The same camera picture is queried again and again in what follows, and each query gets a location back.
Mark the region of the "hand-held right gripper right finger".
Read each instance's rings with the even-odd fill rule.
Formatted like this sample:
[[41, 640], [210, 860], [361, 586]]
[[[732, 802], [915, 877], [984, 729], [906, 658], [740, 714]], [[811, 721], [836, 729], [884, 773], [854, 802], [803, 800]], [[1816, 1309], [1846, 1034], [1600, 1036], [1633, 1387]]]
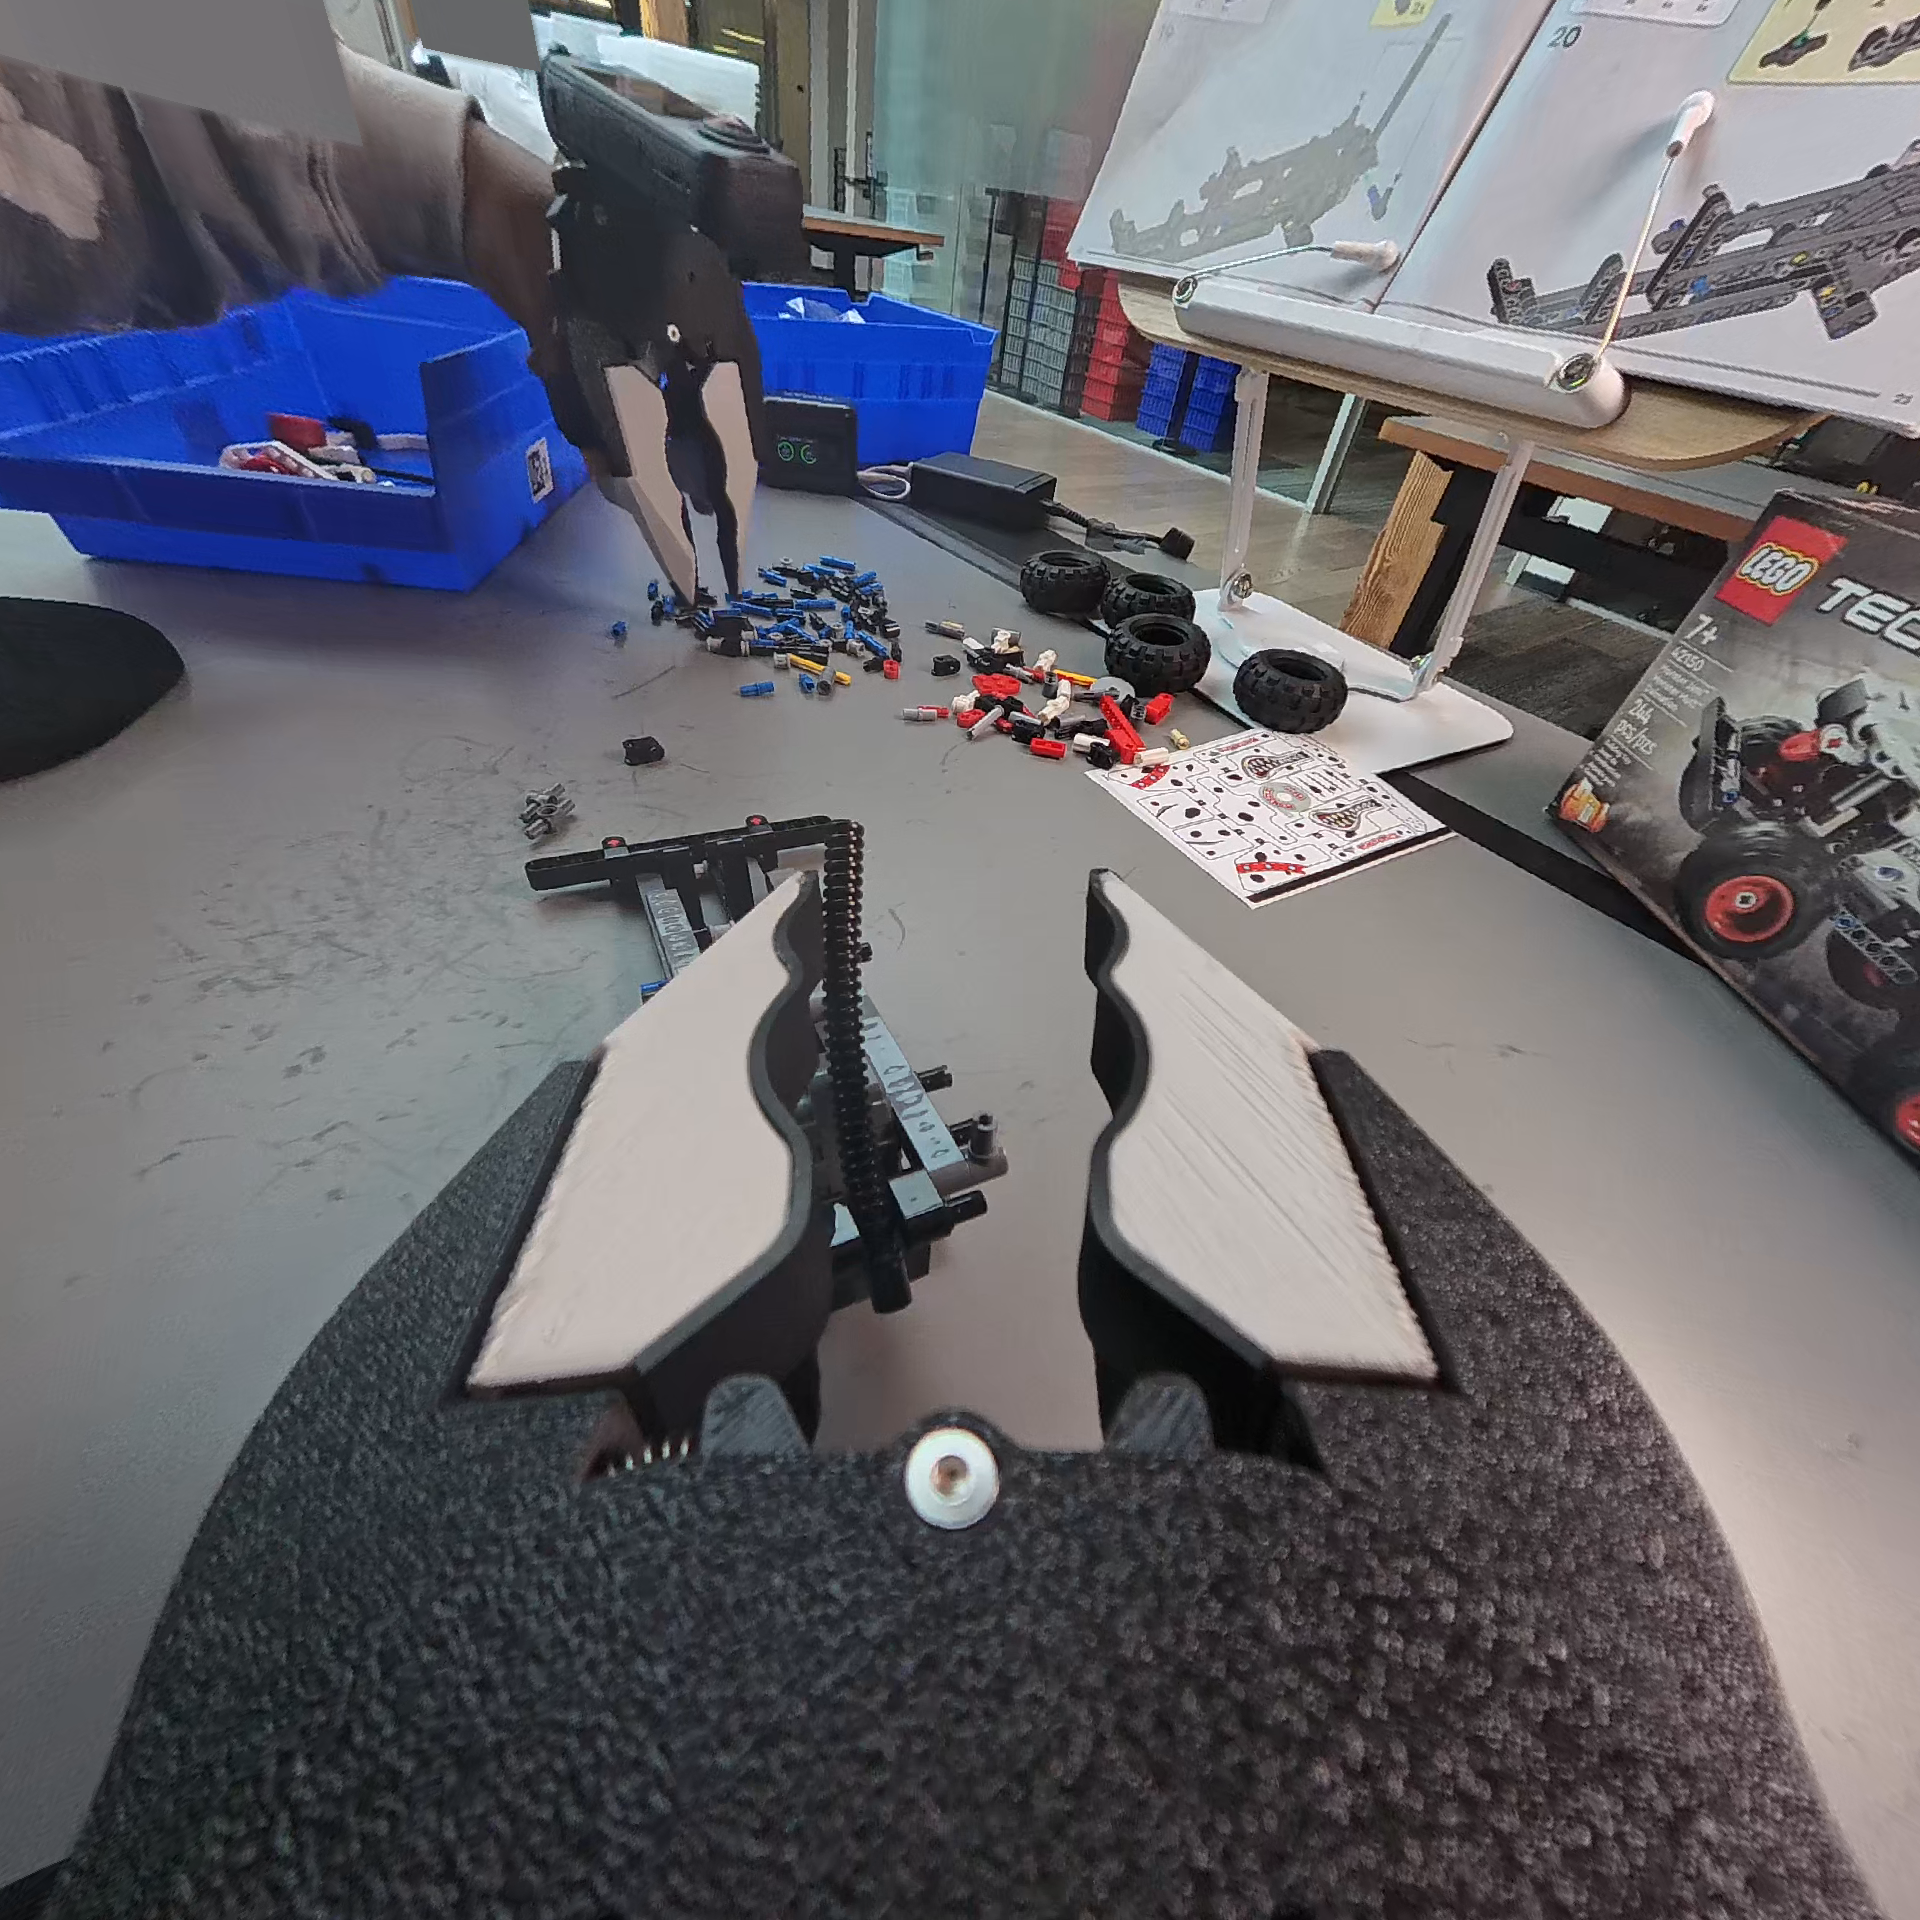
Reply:
[[1116, 871], [1089, 877], [1094, 1143], [1080, 1315], [1102, 1431], [1182, 1378], [1215, 1439], [1290, 1386], [1434, 1391], [1442, 1359], [1337, 1119], [1323, 1049]]

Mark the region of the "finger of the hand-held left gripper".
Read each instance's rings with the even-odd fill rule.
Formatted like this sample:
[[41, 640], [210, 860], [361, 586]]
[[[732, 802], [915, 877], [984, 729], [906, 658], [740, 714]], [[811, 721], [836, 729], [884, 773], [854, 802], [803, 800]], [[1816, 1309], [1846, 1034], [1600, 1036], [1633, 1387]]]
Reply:
[[692, 367], [614, 367], [608, 395], [625, 471], [606, 480], [608, 498], [640, 528], [683, 601], [703, 587], [695, 521], [707, 516], [707, 443]]
[[692, 492], [692, 519], [719, 559], [726, 592], [735, 595], [740, 587], [760, 487], [760, 456], [737, 361], [719, 360], [707, 370], [695, 453], [700, 480]]

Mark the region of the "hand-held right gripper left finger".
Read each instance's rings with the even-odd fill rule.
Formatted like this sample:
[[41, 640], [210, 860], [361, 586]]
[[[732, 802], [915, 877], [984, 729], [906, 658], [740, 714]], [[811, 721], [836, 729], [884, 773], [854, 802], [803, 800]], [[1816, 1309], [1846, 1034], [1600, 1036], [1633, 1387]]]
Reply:
[[807, 1127], [823, 885], [792, 873], [595, 1051], [464, 1378], [480, 1401], [610, 1387], [642, 1433], [735, 1377], [803, 1383], [832, 1312]]

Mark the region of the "pile of blue black pins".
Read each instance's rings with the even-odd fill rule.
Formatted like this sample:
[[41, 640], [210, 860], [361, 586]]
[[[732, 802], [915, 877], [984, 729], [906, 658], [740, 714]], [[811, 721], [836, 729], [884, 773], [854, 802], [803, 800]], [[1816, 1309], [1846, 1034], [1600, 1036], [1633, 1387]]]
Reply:
[[691, 656], [728, 671], [739, 704], [786, 692], [825, 704], [859, 682], [906, 676], [904, 629], [881, 575], [836, 555], [756, 567], [739, 592], [651, 580], [640, 609], [614, 617], [604, 639], [615, 652], [680, 639]]

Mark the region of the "grey black toy chassis model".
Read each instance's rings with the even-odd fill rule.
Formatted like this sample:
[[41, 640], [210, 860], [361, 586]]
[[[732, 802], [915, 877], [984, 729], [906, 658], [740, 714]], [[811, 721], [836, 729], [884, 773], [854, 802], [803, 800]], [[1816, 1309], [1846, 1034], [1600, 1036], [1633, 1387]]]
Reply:
[[927, 1279], [932, 1245], [986, 1216], [986, 1187], [1009, 1162], [992, 1113], [940, 1113], [950, 1067], [915, 1067], [867, 992], [874, 948], [854, 930], [864, 831], [825, 813], [751, 817], [739, 827], [646, 844], [614, 835], [595, 850], [527, 864], [535, 895], [604, 892], [646, 914], [664, 968], [646, 999], [800, 873], [823, 882], [823, 976], [810, 1003], [822, 1060], [798, 1120], [832, 1201], [832, 1303], [898, 1312]]

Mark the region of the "person's left forearm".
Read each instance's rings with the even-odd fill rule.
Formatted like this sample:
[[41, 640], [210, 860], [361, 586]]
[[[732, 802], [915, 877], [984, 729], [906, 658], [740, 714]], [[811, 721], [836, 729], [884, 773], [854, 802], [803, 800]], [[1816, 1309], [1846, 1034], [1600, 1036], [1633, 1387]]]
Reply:
[[2, 330], [192, 330], [466, 266], [463, 95], [338, 44], [356, 140], [2, 67]]

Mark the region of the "dark background desk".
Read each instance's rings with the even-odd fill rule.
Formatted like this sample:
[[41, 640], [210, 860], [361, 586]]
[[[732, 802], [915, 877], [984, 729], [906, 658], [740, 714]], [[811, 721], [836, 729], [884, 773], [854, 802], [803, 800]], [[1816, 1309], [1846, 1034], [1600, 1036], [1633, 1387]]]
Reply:
[[848, 210], [810, 203], [803, 208], [803, 231], [807, 250], [830, 258], [832, 285], [848, 298], [859, 298], [857, 266], [862, 260], [888, 260], [898, 253], [931, 260], [935, 250], [945, 245], [938, 231], [888, 225]]

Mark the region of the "person's left hand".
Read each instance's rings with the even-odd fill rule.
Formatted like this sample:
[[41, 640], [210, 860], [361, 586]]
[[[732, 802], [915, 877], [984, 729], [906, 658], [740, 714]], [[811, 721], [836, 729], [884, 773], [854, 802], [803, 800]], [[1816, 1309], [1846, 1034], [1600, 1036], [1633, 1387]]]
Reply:
[[551, 381], [567, 367], [553, 290], [551, 164], [483, 120], [464, 129], [466, 280], [527, 335], [530, 370]]

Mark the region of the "black power bank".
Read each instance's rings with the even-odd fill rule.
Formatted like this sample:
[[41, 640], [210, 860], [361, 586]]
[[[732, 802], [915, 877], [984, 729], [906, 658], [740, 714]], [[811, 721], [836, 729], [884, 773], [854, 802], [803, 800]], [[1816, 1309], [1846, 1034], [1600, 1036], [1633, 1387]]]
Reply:
[[769, 489], [854, 497], [857, 471], [857, 412], [844, 400], [771, 393], [762, 405], [766, 449], [760, 480]]

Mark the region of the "plain blue bin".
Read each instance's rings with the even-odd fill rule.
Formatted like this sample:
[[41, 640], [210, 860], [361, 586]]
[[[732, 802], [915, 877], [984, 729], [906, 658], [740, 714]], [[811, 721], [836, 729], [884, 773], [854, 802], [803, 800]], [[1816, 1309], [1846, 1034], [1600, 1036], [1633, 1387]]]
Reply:
[[740, 285], [769, 397], [844, 403], [868, 467], [971, 453], [999, 335], [891, 296]]

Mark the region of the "black power adapter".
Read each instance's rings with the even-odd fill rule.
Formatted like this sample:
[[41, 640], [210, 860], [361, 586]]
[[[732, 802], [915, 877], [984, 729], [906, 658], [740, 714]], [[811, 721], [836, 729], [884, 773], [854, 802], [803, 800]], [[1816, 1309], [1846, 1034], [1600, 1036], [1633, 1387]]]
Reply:
[[906, 469], [908, 505], [929, 516], [1003, 531], [1043, 528], [1059, 507], [1059, 480], [1044, 471], [938, 453]]

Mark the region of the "red white parts in bin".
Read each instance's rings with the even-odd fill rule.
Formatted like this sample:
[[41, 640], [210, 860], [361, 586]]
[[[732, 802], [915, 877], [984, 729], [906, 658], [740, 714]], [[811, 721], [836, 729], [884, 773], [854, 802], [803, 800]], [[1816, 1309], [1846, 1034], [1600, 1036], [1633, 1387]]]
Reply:
[[332, 480], [355, 487], [433, 489], [430, 442], [411, 431], [376, 431], [353, 417], [270, 415], [268, 436], [226, 443], [217, 457], [226, 474]]

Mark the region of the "pile of red white pieces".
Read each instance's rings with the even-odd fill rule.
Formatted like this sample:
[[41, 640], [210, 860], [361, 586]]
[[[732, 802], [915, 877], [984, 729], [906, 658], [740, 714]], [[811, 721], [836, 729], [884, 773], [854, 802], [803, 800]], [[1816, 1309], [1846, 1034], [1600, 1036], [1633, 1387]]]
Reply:
[[963, 640], [961, 656], [938, 656], [932, 671], [953, 680], [961, 667], [975, 667], [967, 687], [943, 700], [915, 701], [900, 709], [910, 727], [950, 727], [967, 737], [1007, 737], [1027, 756], [1044, 762], [1082, 762], [1090, 773], [1145, 773], [1160, 777], [1184, 737], [1168, 729], [1168, 716], [1179, 695], [1142, 698], [1128, 682], [1106, 671], [1086, 674], [1063, 667], [1055, 652], [1024, 658], [1018, 639], [998, 633], [994, 643]]

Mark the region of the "shelf of small storage bins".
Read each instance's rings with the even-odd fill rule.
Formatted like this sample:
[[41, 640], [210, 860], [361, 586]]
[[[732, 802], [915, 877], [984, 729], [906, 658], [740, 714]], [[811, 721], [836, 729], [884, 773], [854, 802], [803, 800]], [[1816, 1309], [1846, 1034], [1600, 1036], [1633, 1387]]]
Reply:
[[1232, 450], [1234, 368], [1153, 343], [1124, 317], [1116, 272], [1068, 257], [1074, 203], [987, 185], [975, 213], [966, 313], [994, 331], [998, 391], [1132, 427], [1163, 453], [1211, 459]]

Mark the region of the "white sticker sheet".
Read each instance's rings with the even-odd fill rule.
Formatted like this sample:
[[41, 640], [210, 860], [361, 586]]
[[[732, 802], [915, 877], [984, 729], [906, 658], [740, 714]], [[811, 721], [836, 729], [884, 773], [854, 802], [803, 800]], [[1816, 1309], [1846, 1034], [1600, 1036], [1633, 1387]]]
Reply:
[[1251, 907], [1452, 836], [1415, 800], [1312, 737], [1244, 729], [1090, 767], [1089, 780]]

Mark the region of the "blue bin with square label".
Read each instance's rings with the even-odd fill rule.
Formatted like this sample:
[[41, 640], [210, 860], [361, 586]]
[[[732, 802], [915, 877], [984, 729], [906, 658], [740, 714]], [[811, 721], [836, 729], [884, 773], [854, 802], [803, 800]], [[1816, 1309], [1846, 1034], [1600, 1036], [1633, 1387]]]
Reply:
[[[466, 592], [585, 487], [479, 290], [294, 292], [209, 327], [4, 335], [2, 504], [88, 559]], [[368, 483], [223, 464], [274, 417], [367, 426]]]

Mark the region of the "building instruction booklet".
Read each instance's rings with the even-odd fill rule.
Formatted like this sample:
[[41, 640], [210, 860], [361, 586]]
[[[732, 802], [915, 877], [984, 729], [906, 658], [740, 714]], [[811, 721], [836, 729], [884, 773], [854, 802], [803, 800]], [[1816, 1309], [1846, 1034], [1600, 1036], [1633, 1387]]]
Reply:
[[1163, 5], [1068, 245], [1915, 436], [1915, 2]]

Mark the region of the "wooden background table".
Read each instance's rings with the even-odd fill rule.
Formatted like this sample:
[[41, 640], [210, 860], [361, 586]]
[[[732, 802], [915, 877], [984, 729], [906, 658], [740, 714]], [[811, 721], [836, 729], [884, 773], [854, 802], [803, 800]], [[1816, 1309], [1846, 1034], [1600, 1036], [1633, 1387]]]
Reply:
[[[1506, 447], [1488, 431], [1431, 417], [1393, 417], [1379, 436], [1409, 450], [1412, 464], [1340, 629], [1410, 661], [1439, 635]], [[1606, 611], [1631, 609], [1668, 627], [1784, 489], [1842, 497], [1764, 459], [1640, 471], [1536, 449], [1506, 507], [1499, 548], [1599, 587]]]

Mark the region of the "white wooden book stand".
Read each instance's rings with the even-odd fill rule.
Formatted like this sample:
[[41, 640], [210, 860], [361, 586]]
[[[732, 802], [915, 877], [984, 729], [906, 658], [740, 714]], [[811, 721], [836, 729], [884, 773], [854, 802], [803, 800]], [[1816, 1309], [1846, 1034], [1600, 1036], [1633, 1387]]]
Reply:
[[[1231, 514], [1217, 587], [1198, 616], [1217, 643], [1206, 698], [1242, 714], [1234, 666], [1266, 648], [1291, 648], [1337, 666], [1351, 700], [1328, 729], [1328, 745], [1364, 776], [1385, 776], [1506, 743], [1514, 725], [1471, 692], [1444, 687], [1478, 611], [1506, 516], [1543, 449], [1584, 450], [1638, 474], [1734, 464], [1785, 443], [1816, 417], [1631, 381], [1612, 361], [1612, 323], [1600, 343], [1514, 330], [1457, 330], [1398, 320], [1350, 304], [1281, 296], [1238, 272], [1179, 280], [1120, 274], [1128, 320], [1158, 343], [1238, 367]], [[1255, 587], [1248, 569], [1268, 377], [1377, 400], [1457, 424], [1474, 421], [1496, 442], [1496, 474], [1473, 528], [1467, 555], [1448, 595], [1439, 635], [1412, 661], [1297, 611]]]

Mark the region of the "toy truck set box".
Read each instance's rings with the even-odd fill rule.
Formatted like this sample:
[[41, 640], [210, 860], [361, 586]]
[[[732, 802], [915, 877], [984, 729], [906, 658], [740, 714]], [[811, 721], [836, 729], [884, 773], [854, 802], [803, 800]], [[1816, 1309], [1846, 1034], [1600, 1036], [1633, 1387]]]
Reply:
[[1915, 1162], [1915, 511], [1776, 495], [1552, 820]]

